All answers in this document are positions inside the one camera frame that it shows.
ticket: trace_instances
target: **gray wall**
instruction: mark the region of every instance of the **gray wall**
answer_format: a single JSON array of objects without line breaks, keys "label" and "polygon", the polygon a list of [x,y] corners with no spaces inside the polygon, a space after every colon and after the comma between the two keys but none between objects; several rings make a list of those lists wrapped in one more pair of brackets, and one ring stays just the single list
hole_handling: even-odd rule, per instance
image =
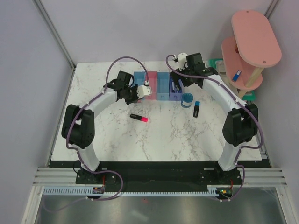
[{"label": "gray wall", "polygon": [[270,23],[282,50],[280,63],[263,72],[259,117],[273,165],[281,167],[299,211],[299,1],[282,0]]},{"label": "gray wall", "polygon": [[31,0],[0,1],[0,222],[21,222],[71,69]]},{"label": "gray wall", "polygon": [[168,54],[222,57],[233,35],[231,16],[265,13],[271,0],[42,0],[73,60],[112,62],[120,56],[163,61]]}]

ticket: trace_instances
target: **wooden shelf leg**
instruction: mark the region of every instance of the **wooden shelf leg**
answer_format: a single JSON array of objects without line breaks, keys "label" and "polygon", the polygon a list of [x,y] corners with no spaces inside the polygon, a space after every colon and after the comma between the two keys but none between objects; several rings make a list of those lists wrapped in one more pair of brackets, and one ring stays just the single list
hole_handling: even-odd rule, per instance
[{"label": "wooden shelf leg", "polygon": [[247,83],[245,84],[246,87],[251,87],[253,83],[257,80],[257,78],[261,75],[261,72],[264,68],[256,67],[251,74],[250,78],[248,79]]},{"label": "wooden shelf leg", "polygon": [[246,92],[247,92],[247,90],[240,90],[240,91],[239,91],[239,94],[238,94],[238,97],[239,97],[240,99],[242,99]]}]

